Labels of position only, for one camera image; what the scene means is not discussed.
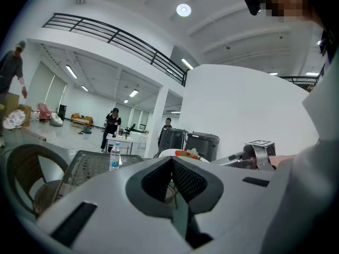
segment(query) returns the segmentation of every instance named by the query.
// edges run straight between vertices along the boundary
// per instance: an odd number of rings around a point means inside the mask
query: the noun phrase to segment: wicker chair
[[[48,158],[55,162],[65,172],[68,168],[63,158],[55,152],[36,144],[25,144],[15,148],[7,160],[7,176],[10,188],[12,189],[17,201],[30,213],[39,217],[51,204],[59,186],[60,180],[47,182],[39,163],[38,156]],[[45,182],[34,197],[31,197],[30,190],[39,179]],[[20,197],[15,179],[31,200],[33,209],[30,208]]]

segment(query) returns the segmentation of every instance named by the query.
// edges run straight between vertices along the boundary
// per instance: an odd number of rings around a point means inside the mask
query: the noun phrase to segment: white column
[[[139,122],[138,122],[138,127],[137,129],[139,129],[140,127],[140,123],[141,123],[141,119],[142,119],[142,114],[144,113],[144,110],[141,110],[141,113],[140,113],[140,118],[139,118]]]
[[[161,129],[161,122],[164,113],[165,103],[168,94],[168,87],[162,87],[159,90],[157,102],[153,111],[153,118],[149,122],[149,135],[146,144],[144,158],[153,158],[158,151],[158,134]]]
[[[129,115],[129,119],[128,119],[128,125],[127,125],[128,128],[131,128],[132,119],[133,119],[133,116],[134,116],[134,110],[135,110],[135,108],[133,107],[132,110],[131,110],[131,114]]]

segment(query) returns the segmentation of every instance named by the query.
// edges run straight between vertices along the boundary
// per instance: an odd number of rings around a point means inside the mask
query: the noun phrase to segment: black slot
[[[63,245],[70,247],[96,208],[97,205],[95,204],[81,203],[53,232],[51,237]]]
[[[243,182],[249,183],[249,184],[254,184],[254,185],[259,185],[263,187],[267,187],[269,185],[270,181],[269,180],[261,180],[257,178],[252,178],[252,177],[246,177],[243,179]]]

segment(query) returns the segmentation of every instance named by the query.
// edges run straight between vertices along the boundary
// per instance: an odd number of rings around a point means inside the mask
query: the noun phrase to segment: black pants
[[[104,135],[103,135],[103,137],[102,137],[102,142],[101,142],[101,149],[105,149],[105,147],[106,147],[106,142],[107,142],[107,134],[112,134],[113,136],[114,136],[114,132],[112,132],[112,131],[110,131],[109,129],[105,129],[105,131],[104,131]],[[111,150],[112,150],[112,147],[108,147],[108,152],[111,152]]]

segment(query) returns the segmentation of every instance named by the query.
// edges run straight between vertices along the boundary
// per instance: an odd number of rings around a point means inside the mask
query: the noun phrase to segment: fluorescent light
[[[306,75],[309,75],[309,76],[318,76],[319,74],[317,74],[315,72],[308,72],[308,73],[306,73]]]
[[[133,92],[129,96],[134,97],[137,93],[138,93],[138,91],[135,89],[135,90],[133,90]]]
[[[189,69],[191,69],[191,70],[193,69],[193,67],[191,66],[191,64],[189,64],[189,63],[186,61],[186,59],[183,58],[181,61],[182,61],[187,67],[189,67]]]
[[[171,70],[169,70],[169,69],[166,69],[166,71],[168,71],[171,75],[174,75],[175,77],[176,77],[176,75],[174,74],[174,73],[172,73],[172,71]]]
[[[75,79],[78,79],[78,77],[76,77],[75,73],[73,72],[73,70],[71,69],[71,67],[69,65],[66,65],[66,68],[68,69],[68,71],[73,75],[73,77]]]
[[[191,14],[192,10],[191,7],[186,4],[181,4],[176,8],[176,12],[183,17],[187,17]]]

